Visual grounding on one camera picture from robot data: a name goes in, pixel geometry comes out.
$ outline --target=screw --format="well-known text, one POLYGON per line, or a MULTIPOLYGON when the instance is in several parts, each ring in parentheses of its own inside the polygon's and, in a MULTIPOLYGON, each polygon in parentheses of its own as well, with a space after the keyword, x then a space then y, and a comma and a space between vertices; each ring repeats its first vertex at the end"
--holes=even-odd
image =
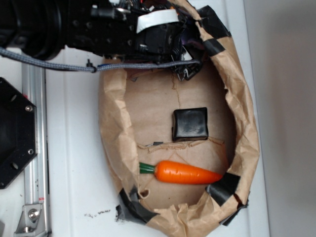
POLYGON ((24 227, 23 228, 23 232, 24 233, 29 233, 29 232, 31 232, 32 230, 31 230, 31 227, 29 227, 29 226, 26 226, 26 227, 24 227))
POLYGON ((30 105, 28 105, 27 107, 25 107, 25 110, 26 110, 27 112, 31 112, 31 111, 33 111, 33 107, 30 106, 30 105))
POLYGON ((86 26, 87 26, 88 29, 91 29, 92 28, 92 23, 91 22, 87 22, 86 26))
POLYGON ((74 27, 78 27, 78 26, 79 26, 79 21, 74 20, 74 21, 73 21, 73 26, 74 26, 74 27))
POLYGON ((25 36, 20 36, 19 38, 17 38, 15 40, 15 43, 16 44, 24 44, 24 43, 26 43, 26 41, 27 41, 27 38, 25 36))
POLYGON ((29 218, 31 220, 37 220, 39 216, 40 216, 40 212, 37 211, 36 209, 31 209, 29 211, 29 218))

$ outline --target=orange carrot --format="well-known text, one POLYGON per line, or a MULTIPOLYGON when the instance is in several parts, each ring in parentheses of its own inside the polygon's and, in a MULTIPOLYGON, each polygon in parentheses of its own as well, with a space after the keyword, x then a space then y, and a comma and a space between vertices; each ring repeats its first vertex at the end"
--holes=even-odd
POLYGON ((211 184, 220 180, 221 174, 191 166, 163 160, 156 166, 139 163, 140 173, 154 174, 159 181, 176 184, 211 184))

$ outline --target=wire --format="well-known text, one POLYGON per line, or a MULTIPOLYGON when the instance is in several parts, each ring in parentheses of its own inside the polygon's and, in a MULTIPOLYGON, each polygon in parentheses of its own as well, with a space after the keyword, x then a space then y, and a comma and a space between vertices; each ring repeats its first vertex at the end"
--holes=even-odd
POLYGON ((188 64, 201 64, 200 60, 188 60, 188 61, 174 61, 169 63, 118 63, 118 64, 102 64, 96 67, 82 67, 75 65, 48 63, 39 59, 32 58, 30 56, 21 55, 18 53, 11 52, 5 48, 0 47, 0 55, 15 61, 22 63, 38 66, 45 69, 58 70, 58 71, 75 71, 75 72, 101 72, 113 69, 159 69, 159 68, 170 68, 188 64))

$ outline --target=black octagonal plate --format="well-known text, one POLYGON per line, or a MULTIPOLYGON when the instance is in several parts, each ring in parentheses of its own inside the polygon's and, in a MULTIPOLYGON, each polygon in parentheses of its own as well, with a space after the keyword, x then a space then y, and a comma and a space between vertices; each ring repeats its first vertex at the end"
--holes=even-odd
POLYGON ((0 78, 0 189, 5 189, 36 156, 36 107, 0 78))

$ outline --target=paper bag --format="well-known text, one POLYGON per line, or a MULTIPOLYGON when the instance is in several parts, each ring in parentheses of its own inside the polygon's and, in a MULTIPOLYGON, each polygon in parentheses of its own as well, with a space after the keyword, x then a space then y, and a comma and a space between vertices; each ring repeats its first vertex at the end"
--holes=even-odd
POLYGON ((189 81, 179 81, 168 69, 137 74, 136 80, 129 79, 135 74, 128 70, 104 72, 100 131, 120 202, 118 217, 170 237, 204 237, 247 205, 259 158, 258 133, 230 33, 210 7, 196 11, 185 0, 170 2, 196 20, 208 60, 189 81), (201 107, 207 107, 208 139, 172 142, 173 111, 201 107), (224 177, 210 185, 180 185, 139 174, 139 162, 156 165, 161 160, 224 177))

